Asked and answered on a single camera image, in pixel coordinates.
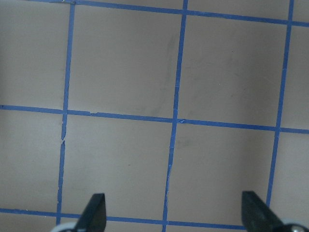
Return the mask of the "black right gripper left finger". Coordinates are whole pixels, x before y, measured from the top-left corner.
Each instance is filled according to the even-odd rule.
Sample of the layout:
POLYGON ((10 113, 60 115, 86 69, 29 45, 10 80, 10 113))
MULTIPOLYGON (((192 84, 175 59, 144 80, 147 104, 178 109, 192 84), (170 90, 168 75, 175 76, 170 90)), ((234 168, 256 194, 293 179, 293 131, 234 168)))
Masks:
POLYGON ((73 232, 104 232, 106 228, 105 194, 93 194, 73 232))

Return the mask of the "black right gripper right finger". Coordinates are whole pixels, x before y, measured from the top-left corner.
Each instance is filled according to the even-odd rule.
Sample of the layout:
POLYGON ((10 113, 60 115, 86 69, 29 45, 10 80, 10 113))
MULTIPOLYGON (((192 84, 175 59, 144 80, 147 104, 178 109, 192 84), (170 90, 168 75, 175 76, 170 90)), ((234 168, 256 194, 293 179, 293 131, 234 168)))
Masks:
POLYGON ((254 191, 243 191, 241 221, 248 232, 284 232, 284 223, 254 191))

